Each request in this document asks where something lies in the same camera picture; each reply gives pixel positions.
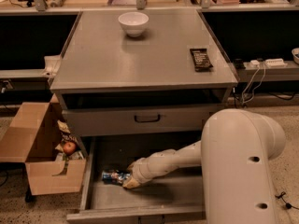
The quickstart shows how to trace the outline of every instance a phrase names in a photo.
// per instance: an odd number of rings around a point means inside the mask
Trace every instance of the drawer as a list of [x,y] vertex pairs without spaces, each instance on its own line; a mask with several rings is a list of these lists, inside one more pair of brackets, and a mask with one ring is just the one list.
[[221,105],[178,105],[118,109],[65,110],[72,133],[96,136],[202,130]]
[[200,139],[200,134],[146,133],[94,138],[80,210],[68,215],[67,221],[158,224],[206,218],[200,167],[176,170],[138,189],[124,189],[101,180],[103,170],[124,170],[132,161],[154,152],[190,145]]

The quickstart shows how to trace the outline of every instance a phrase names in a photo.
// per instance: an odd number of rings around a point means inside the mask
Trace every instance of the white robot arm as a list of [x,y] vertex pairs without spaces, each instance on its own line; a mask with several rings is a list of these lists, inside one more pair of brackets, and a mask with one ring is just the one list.
[[132,163],[123,186],[136,188],[177,168],[202,165],[209,224],[278,224],[268,160],[283,151],[285,142],[273,119],[224,109],[206,122],[201,141]]

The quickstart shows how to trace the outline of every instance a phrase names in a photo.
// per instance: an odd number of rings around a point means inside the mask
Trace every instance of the red apple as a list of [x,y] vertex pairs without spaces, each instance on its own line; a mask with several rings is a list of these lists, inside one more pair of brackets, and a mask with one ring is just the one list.
[[74,142],[66,142],[64,144],[64,153],[69,156],[72,155],[77,149],[77,145]]

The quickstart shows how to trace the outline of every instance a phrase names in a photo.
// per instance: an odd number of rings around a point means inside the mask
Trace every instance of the gray tabletop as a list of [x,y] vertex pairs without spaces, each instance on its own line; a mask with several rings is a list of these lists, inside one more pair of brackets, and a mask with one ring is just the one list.
[[[145,9],[149,27],[131,38],[118,17],[128,10],[84,11],[51,89],[169,89],[236,83],[196,9]],[[191,48],[206,48],[214,67],[195,72]]]

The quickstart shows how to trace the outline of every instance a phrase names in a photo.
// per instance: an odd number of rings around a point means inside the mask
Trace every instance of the power strip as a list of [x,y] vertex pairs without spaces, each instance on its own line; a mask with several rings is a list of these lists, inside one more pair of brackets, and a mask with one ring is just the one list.
[[264,63],[270,68],[285,67],[288,65],[287,63],[284,63],[282,58],[268,59],[265,60]]

